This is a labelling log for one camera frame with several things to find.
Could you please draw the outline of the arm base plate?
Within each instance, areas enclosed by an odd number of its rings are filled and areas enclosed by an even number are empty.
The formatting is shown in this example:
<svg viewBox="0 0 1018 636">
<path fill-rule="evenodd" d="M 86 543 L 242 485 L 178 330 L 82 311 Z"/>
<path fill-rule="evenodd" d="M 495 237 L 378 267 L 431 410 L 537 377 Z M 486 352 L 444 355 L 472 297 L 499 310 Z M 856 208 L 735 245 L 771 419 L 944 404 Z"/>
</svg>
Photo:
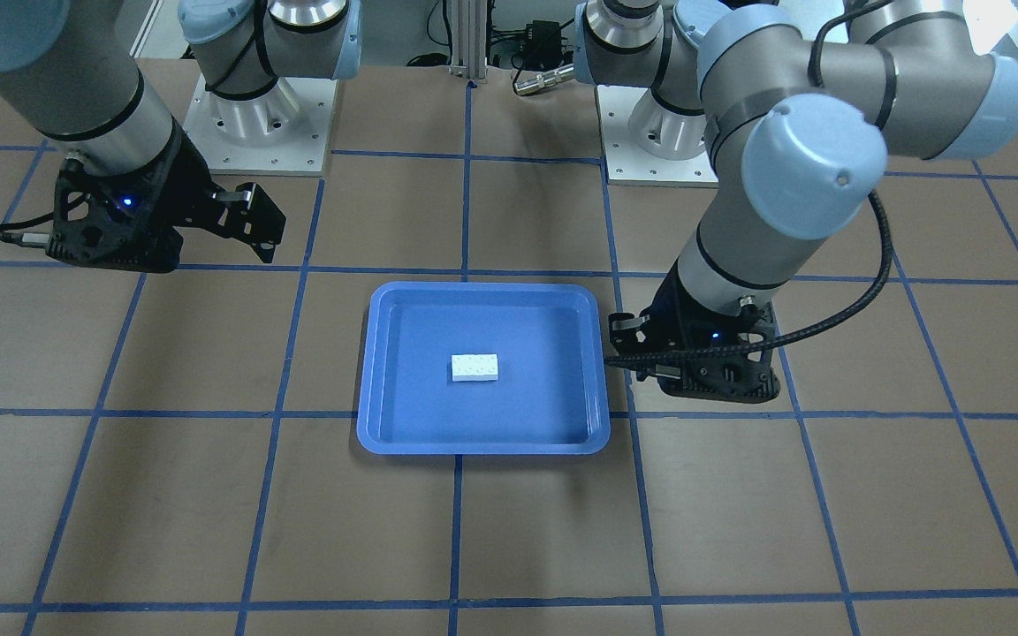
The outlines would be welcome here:
<svg viewBox="0 0 1018 636">
<path fill-rule="evenodd" d="M 280 78 L 266 95 L 230 101 L 199 77 L 183 129 L 218 176 L 322 177 L 338 80 Z"/>
<path fill-rule="evenodd" d="M 671 111 L 647 86 L 597 86 L 596 103 L 611 184 L 718 188 L 703 114 Z"/>
</svg>

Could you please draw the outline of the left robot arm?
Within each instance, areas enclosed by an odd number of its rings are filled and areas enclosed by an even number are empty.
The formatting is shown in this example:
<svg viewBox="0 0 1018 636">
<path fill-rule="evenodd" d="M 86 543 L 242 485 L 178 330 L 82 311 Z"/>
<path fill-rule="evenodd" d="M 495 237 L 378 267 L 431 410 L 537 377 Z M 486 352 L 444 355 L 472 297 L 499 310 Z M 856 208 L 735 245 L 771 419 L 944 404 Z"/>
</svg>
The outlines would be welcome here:
<svg viewBox="0 0 1018 636">
<path fill-rule="evenodd" d="M 614 313 L 604 359 L 679 398 L 743 404 L 780 391 L 771 352 L 859 314 L 893 265 L 876 196 L 890 156 L 969 161 L 1018 133 L 1018 59 L 977 53 L 961 1 L 847 1 L 813 40 L 776 4 L 679 1 L 675 39 L 718 193 L 653 302 Z M 838 313 L 777 334 L 772 298 L 868 204 L 880 256 Z"/>
</svg>

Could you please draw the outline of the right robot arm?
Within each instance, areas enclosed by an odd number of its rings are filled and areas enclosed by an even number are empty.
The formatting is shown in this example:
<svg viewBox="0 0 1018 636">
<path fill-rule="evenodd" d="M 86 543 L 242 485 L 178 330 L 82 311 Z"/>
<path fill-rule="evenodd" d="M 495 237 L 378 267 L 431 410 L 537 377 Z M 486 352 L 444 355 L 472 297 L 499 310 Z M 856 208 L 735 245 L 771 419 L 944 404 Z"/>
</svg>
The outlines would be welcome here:
<svg viewBox="0 0 1018 636">
<path fill-rule="evenodd" d="M 114 1 L 0 1 L 0 97 L 65 153 L 49 213 L 0 224 L 0 241 L 83 269 L 169 273 L 181 230 L 249 246 L 270 264 L 285 214 L 254 182 L 216 184 L 201 146 L 118 43 Z M 350 80 L 359 1 L 182 1 L 202 76 L 201 121 L 224 152 L 314 141 L 295 80 Z"/>
</svg>

